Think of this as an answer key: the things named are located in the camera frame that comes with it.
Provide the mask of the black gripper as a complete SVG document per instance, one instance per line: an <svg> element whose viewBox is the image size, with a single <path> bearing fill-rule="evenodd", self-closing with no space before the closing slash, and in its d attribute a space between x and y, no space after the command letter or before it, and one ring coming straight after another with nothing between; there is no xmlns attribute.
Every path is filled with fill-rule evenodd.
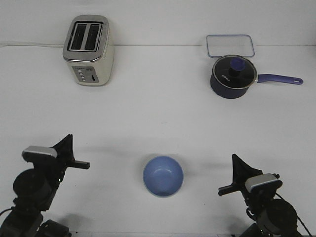
<svg viewBox="0 0 316 237"><path fill-rule="evenodd" d="M52 188L58 188L66 174L66 169L89 169L90 162L79 161L74 157L73 135L68 134L60 142L52 146L57 152L57 158L42 157L32 161L35 169L42 171Z"/></svg>
<svg viewBox="0 0 316 237"><path fill-rule="evenodd" d="M232 183L219 187L219 196L241 192L246 205L252 207L273 199L283 185L278 174L264 173L260 169L252 168L236 154L232 154L232 164Z"/></svg>

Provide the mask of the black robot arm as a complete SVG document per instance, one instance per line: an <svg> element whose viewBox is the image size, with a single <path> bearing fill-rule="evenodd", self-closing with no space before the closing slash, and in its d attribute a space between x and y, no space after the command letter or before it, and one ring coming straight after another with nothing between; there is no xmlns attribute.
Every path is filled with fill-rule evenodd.
<svg viewBox="0 0 316 237"><path fill-rule="evenodd" d="M29 146L22 158L33 168L21 172L13 183L14 206L0 227L2 237L70 237L69 228L53 220L43 221L64 179L67 168L89 169L90 163L75 160L73 135L52 147Z"/></svg>
<svg viewBox="0 0 316 237"><path fill-rule="evenodd" d="M295 208L277 190L283 185L276 173L264 173L232 154L232 183L218 189L223 196L241 192L247 206L246 214L254 222L242 237L301 237L297 223L312 236Z"/></svg>

